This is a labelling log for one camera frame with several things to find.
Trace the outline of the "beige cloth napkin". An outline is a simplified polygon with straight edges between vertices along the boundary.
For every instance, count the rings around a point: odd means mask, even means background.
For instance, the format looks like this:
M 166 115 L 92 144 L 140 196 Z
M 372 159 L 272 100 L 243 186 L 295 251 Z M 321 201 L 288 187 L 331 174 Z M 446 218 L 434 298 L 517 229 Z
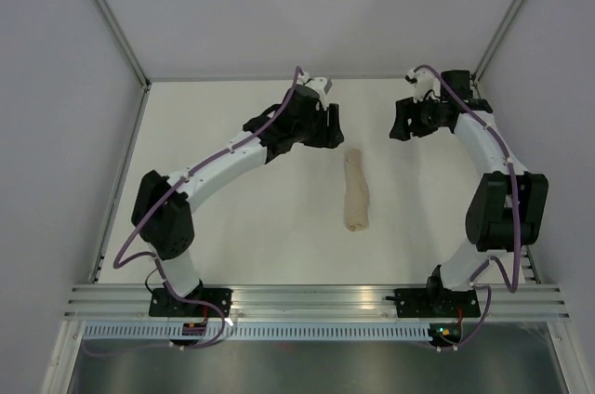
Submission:
M 369 227 L 370 195 L 364 176 L 363 155 L 359 149 L 349 149 L 344 161 L 345 198 L 344 221 L 351 232 Z

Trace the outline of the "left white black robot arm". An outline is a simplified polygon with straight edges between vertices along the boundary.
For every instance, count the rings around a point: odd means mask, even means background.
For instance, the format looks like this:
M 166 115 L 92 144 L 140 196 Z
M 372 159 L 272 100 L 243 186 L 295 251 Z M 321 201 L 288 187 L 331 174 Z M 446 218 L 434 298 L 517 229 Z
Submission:
M 246 122 L 222 150 L 199 164 L 141 180 L 132 213 L 135 234 L 149 244 L 167 288 L 171 306 L 191 316 L 203 305 L 201 279 L 189 248 L 195 237 L 193 213 L 218 190 L 242 174 L 288 153 L 296 144 L 335 149 L 344 140 L 339 107 L 327 95 L 332 83 L 313 78 L 292 85 L 284 100 Z

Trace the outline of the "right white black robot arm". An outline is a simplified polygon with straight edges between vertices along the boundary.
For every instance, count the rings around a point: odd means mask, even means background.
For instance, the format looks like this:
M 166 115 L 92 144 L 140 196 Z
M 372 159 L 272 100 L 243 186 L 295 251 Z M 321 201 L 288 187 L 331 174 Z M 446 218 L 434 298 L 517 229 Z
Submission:
M 404 317 L 478 318 L 478 280 L 490 265 L 510 292 L 518 290 L 522 250 L 538 239 L 549 182 L 511 151 L 490 103 L 474 94 L 469 71 L 420 65 L 405 79 L 414 94 L 396 102 L 390 138 L 407 141 L 445 128 L 469 153 L 480 181 L 465 215 L 464 242 L 424 288 L 397 290 L 391 301 Z

